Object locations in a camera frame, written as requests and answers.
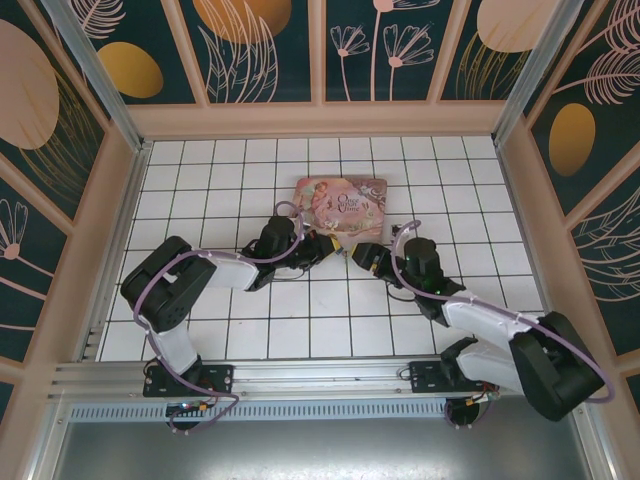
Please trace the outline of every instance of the white tile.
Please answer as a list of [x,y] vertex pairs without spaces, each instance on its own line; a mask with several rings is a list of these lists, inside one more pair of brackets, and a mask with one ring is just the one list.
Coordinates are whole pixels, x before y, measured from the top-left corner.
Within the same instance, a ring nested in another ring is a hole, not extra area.
[[375,278],[369,270],[359,267],[353,258],[347,258],[347,277],[349,280],[372,279]]
[[500,277],[507,307],[517,311],[542,310],[542,302],[533,277]]
[[356,357],[392,355],[389,317],[352,318],[351,341]]
[[151,165],[177,165],[182,156],[184,142],[153,142],[153,150],[149,164]]
[[139,362],[144,330],[133,322],[111,322],[102,349],[102,362]]
[[229,322],[229,342],[227,359],[267,358],[267,320],[231,320]]
[[312,357],[351,356],[351,328],[348,318],[311,319]]
[[277,164],[276,187],[295,188],[298,180],[309,176],[309,164],[307,162],[289,162]]
[[[393,242],[393,227],[402,227],[403,225],[406,225],[407,223],[412,221],[413,221],[413,215],[411,214],[385,215],[382,223],[382,244],[391,245],[391,243]],[[406,239],[408,240],[412,236],[415,236],[415,234],[411,232],[411,233],[406,233],[405,236],[406,236]]]
[[492,242],[520,242],[522,236],[513,213],[485,213],[484,221]]
[[442,187],[411,187],[414,213],[446,213]]
[[496,275],[493,254],[488,243],[456,245],[463,277]]
[[207,218],[202,229],[202,248],[235,248],[238,219]]
[[375,160],[373,162],[373,169],[375,178],[382,178],[386,180],[387,185],[408,185],[404,162]]
[[309,319],[286,318],[269,322],[269,358],[309,357]]
[[247,152],[244,157],[245,162],[275,162],[276,161],[276,140],[260,139],[247,140]]
[[276,179],[275,163],[247,163],[242,177],[243,188],[273,188]]
[[462,137],[433,137],[436,158],[467,158]]
[[371,160],[371,143],[368,138],[341,138],[342,160]]
[[129,240],[131,250],[155,250],[164,242],[168,220],[136,220]]
[[449,216],[456,243],[487,242],[487,230],[480,213],[454,213]]
[[374,160],[403,160],[400,137],[376,137],[371,139]]
[[418,236],[429,238],[437,244],[453,242],[448,215],[444,213],[416,215],[416,220],[422,222],[418,227]]
[[440,256],[440,268],[447,277],[456,277],[460,275],[458,267],[458,257],[456,256],[456,248],[453,245],[438,245],[436,251]]
[[111,310],[111,316],[109,320],[133,320],[133,311],[129,306],[129,302],[120,294],[120,288],[116,289],[116,295],[113,302],[113,310]]
[[373,162],[342,162],[342,176],[373,177]]
[[346,317],[348,315],[349,298],[346,281],[311,282],[312,317]]
[[178,165],[159,165],[147,168],[143,190],[174,190],[178,178]]
[[473,178],[467,160],[438,160],[443,185],[471,185]]
[[[404,288],[398,289],[392,285],[389,285],[389,293],[396,298],[405,300],[413,300],[415,298],[413,293],[405,290]],[[389,311],[391,312],[391,315],[420,314],[420,309],[418,308],[418,304],[416,302],[402,302],[400,300],[392,298],[391,296],[389,296]]]
[[411,213],[409,187],[388,187],[386,213]]
[[469,158],[496,158],[496,149],[489,136],[462,137]]
[[498,277],[467,277],[462,283],[474,295],[477,295],[489,303],[504,307],[502,286]]
[[504,183],[498,160],[469,160],[473,181],[477,184]]
[[172,200],[173,192],[142,192],[136,218],[169,218]]
[[241,188],[243,165],[213,165],[209,188]]
[[406,160],[435,159],[431,137],[402,137],[402,147]]
[[201,218],[174,219],[169,220],[167,238],[177,235],[194,248],[200,246],[200,236],[202,235]]
[[257,292],[234,290],[231,295],[231,318],[269,318],[270,291],[269,285]]
[[433,350],[431,321],[425,317],[391,317],[396,355],[430,355]]
[[437,354],[442,353],[458,340],[473,336],[465,330],[459,330],[453,327],[443,327],[438,322],[432,322],[431,326],[433,327],[433,339],[436,343]]
[[335,162],[340,160],[340,145],[337,138],[310,138],[309,160],[312,162]]
[[309,163],[310,177],[323,177],[325,175],[339,177],[341,175],[340,162],[310,162]]
[[192,140],[185,142],[182,164],[212,163],[214,140]]
[[274,194],[273,189],[243,190],[240,215],[243,217],[270,217],[273,214]]
[[349,280],[351,315],[388,315],[387,291],[384,282]]
[[531,265],[523,243],[493,243],[491,247],[500,275],[531,275]]
[[306,138],[281,138],[278,140],[278,162],[306,162]]
[[473,186],[454,186],[447,185],[443,187],[444,196],[447,199],[447,209],[449,213],[466,213],[479,212],[480,204]]
[[478,185],[476,188],[483,212],[510,212],[513,210],[509,192],[504,185]]
[[231,306],[231,289],[205,288],[191,309],[191,320],[211,320],[213,318],[229,318]]
[[181,165],[176,190],[206,190],[211,165]]
[[407,162],[409,185],[440,185],[438,165],[435,160]]
[[133,272],[133,270],[138,265],[140,265],[149,255],[151,255],[151,252],[152,250],[132,250],[130,252],[126,252],[119,281],[122,282],[127,277],[127,275]]
[[271,318],[308,317],[309,283],[274,282],[271,284],[270,316]]
[[173,197],[171,218],[204,217],[204,206],[207,203],[207,191],[177,191]]
[[[275,207],[278,203],[280,202],[290,202],[291,200],[293,200],[293,195],[295,193],[296,189],[295,188],[278,188],[276,189],[276,198],[275,198],[275,203],[273,204],[273,206]],[[282,214],[284,214],[287,211],[287,207],[281,207],[281,212]]]
[[242,163],[244,150],[244,140],[218,140],[213,154],[213,163]]
[[228,327],[226,320],[189,322],[189,338],[202,360],[224,360]]
[[209,190],[205,210],[207,217],[237,217],[239,208],[240,190]]
[[344,280],[347,278],[347,259],[342,255],[329,255],[309,273],[311,280]]
[[267,221],[266,218],[241,218],[238,225],[238,242],[236,246],[243,248],[251,240],[260,238],[260,233]]

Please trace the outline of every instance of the book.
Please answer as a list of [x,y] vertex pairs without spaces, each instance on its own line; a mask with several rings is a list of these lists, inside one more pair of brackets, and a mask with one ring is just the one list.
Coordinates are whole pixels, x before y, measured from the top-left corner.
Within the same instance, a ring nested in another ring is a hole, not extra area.
[[366,177],[301,178],[293,203],[305,223],[334,235],[347,251],[357,243],[381,243],[387,182]]

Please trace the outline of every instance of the wire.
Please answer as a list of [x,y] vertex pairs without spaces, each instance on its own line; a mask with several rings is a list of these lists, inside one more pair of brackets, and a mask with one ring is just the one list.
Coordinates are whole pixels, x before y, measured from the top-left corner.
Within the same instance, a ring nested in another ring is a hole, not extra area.
[[497,305],[493,305],[491,303],[485,302],[484,300],[480,300],[477,297],[468,298],[468,297],[460,297],[460,296],[448,297],[444,295],[434,295],[432,293],[423,292],[422,290],[418,290],[416,288],[413,288],[411,285],[409,285],[409,283],[402,276],[402,272],[400,271],[400,268],[398,268],[398,262],[396,261],[396,252],[398,250],[400,237],[406,231],[415,230],[421,224],[422,222],[420,220],[414,220],[412,222],[409,222],[403,225],[403,227],[400,229],[395,239],[393,240],[393,245],[391,247],[391,267],[393,268],[393,272],[396,274],[396,277],[398,278],[398,280],[400,281],[400,283],[404,288],[421,297],[427,297],[427,298],[431,298],[433,300],[438,300],[441,302],[452,301],[457,304],[477,305],[479,307],[486,308],[487,310],[490,310],[492,312],[496,312],[500,315],[505,315],[507,318],[515,321],[516,323],[522,322],[528,327],[538,330],[539,332],[543,333],[550,339],[556,341],[557,343],[565,347],[567,350],[569,350],[571,353],[577,356],[580,360],[586,363],[602,379],[604,384],[607,386],[607,390],[608,390],[607,395],[605,395],[604,397],[588,398],[585,400],[585,402],[607,403],[613,400],[613,398],[615,397],[615,387],[613,386],[611,379],[605,373],[605,371],[602,370],[602,368],[600,368],[600,366],[593,359],[591,359],[591,357],[589,357],[589,355],[585,354],[582,350],[577,348],[572,343],[566,341],[564,338],[562,338],[558,334],[524,317],[521,313],[512,312],[511,310],[507,310],[506,308],[498,307]]
[[147,296],[149,295],[149,292],[151,292],[153,287],[155,287],[156,283],[158,283],[160,281],[160,279],[169,270],[171,270],[174,266],[176,266],[178,263],[182,262],[186,258],[190,258],[190,257],[194,257],[194,256],[201,256],[201,257],[205,257],[205,258],[222,258],[222,259],[231,259],[231,260],[242,260],[242,261],[245,261],[247,263],[254,263],[254,264],[269,264],[269,263],[278,262],[278,261],[282,260],[283,258],[287,257],[289,254],[291,254],[291,252],[293,252],[298,247],[298,244],[302,240],[302,236],[304,235],[304,221],[303,221],[303,218],[302,218],[302,210],[300,210],[293,203],[287,202],[287,201],[278,202],[276,204],[276,206],[274,207],[274,214],[276,214],[276,215],[278,214],[278,208],[280,206],[282,206],[282,205],[287,205],[287,206],[293,208],[294,211],[297,212],[297,217],[298,217],[298,235],[296,236],[296,239],[294,240],[294,242],[291,245],[291,247],[289,247],[289,249],[287,249],[287,251],[285,251],[284,253],[282,253],[280,255],[275,256],[274,258],[266,258],[266,259],[247,258],[244,255],[241,255],[239,253],[235,253],[234,254],[234,253],[220,252],[220,251],[216,251],[216,250],[191,250],[191,251],[182,253],[182,254],[176,256],[169,263],[167,263],[164,267],[162,267],[154,275],[154,277],[151,279],[151,281],[142,290],[142,293],[138,297],[138,300],[136,301],[136,303],[135,303],[135,305],[133,307],[133,321],[138,326],[140,326],[141,328],[144,329],[145,335],[147,337],[147,341],[149,342],[149,345],[151,346],[151,348],[154,351],[154,353],[156,354],[157,361],[165,368],[165,370],[176,381],[178,381],[179,383],[181,383],[185,387],[193,390],[194,392],[203,393],[207,397],[208,396],[213,396],[213,397],[218,397],[218,398],[229,398],[229,399],[232,400],[231,404],[229,404],[227,407],[223,408],[216,416],[214,416],[213,418],[211,418],[210,420],[208,420],[206,422],[199,423],[198,425],[196,425],[195,427],[193,427],[190,430],[181,431],[181,430],[179,430],[179,429],[177,429],[177,428],[172,426],[171,430],[175,434],[178,434],[178,433],[182,432],[183,435],[188,435],[188,432],[190,432],[190,431],[202,430],[202,429],[205,429],[205,428],[208,428],[208,427],[214,425],[221,417],[226,415],[233,407],[235,407],[238,404],[238,402],[240,401],[240,397],[238,395],[233,394],[233,393],[223,393],[223,392],[215,392],[215,391],[212,392],[211,390],[206,390],[206,389],[204,389],[202,387],[199,387],[198,385],[195,385],[195,384],[185,380],[184,378],[182,378],[180,376],[180,374],[178,372],[176,372],[171,367],[171,365],[169,365],[169,363],[166,361],[166,359],[163,357],[162,352],[160,351],[160,348],[158,347],[158,344],[154,340],[153,335],[151,335],[150,325],[146,321],[143,321],[140,318],[140,310],[142,308],[142,304],[144,303],[144,301],[146,300]]
[[389,295],[390,298],[393,298],[394,300],[397,300],[398,302],[404,302],[404,303],[413,303],[416,299],[415,295],[413,296],[413,298],[409,299],[409,298],[400,298],[400,297],[396,297],[395,295],[392,295],[391,292],[389,291],[389,287],[391,286],[391,283],[387,282],[387,295]]

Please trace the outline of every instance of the dark teal wallpaper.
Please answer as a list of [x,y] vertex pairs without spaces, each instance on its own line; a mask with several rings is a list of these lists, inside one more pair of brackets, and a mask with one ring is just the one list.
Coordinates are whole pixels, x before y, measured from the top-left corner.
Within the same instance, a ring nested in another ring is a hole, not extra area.
[[211,103],[311,101],[307,0],[180,0]]
[[15,0],[0,45],[0,154],[73,219],[104,131]]
[[442,100],[506,100],[554,1],[472,0]]
[[572,234],[616,353],[640,348],[640,168]]
[[69,4],[126,104],[195,102],[160,0]]
[[0,382],[0,425],[2,425],[4,412],[7,411],[7,407],[9,406],[9,400],[11,399],[12,392],[13,385],[10,383]]
[[328,0],[326,100],[425,100],[452,4]]
[[66,235],[0,179],[0,356],[22,362]]
[[627,385],[631,390],[631,396],[636,404],[636,409],[640,413],[640,374],[627,377]]
[[640,141],[638,32],[637,2],[609,2],[531,129],[565,213]]
[[525,117],[529,116],[529,112],[538,101],[538,97],[540,97],[542,90],[547,85],[547,82],[546,82],[547,78],[558,66],[558,62],[560,62],[560,59],[564,55],[564,52],[566,52],[567,47],[571,43],[571,40],[573,40],[573,37],[575,36],[576,32],[580,28],[580,25],[584,21],[584,17],[586,17],[587,13],[589,13],[589,9],[593,6],[593,1],[594,0],[584,0],[584,3],[582,4],[582,8],[580,8],[580,13],[576,17],[573,24],[569,27],[569,31],[567,32],[567,35],[564,37],[564,40],[562,41],[562,44],[560,45],[560,48],[558,49],[556,56],[554,57],[553,61],[547,68],[547,71],[545,72],[544,76],[540,79],[540,83],[538,84],[538,87],[533,92],[533,95],[531,95],[529,102],[527,102],[527,105],[524,107]]

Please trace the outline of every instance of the metal floor panel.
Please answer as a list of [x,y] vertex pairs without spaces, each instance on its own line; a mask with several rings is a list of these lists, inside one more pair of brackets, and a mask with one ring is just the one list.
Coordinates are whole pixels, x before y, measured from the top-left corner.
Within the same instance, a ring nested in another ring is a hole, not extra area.
[[471,430],[441,418],[223,422],[192,437],[158,423],[72,423],[57,480],[591,478],[573,422],[505,398]]

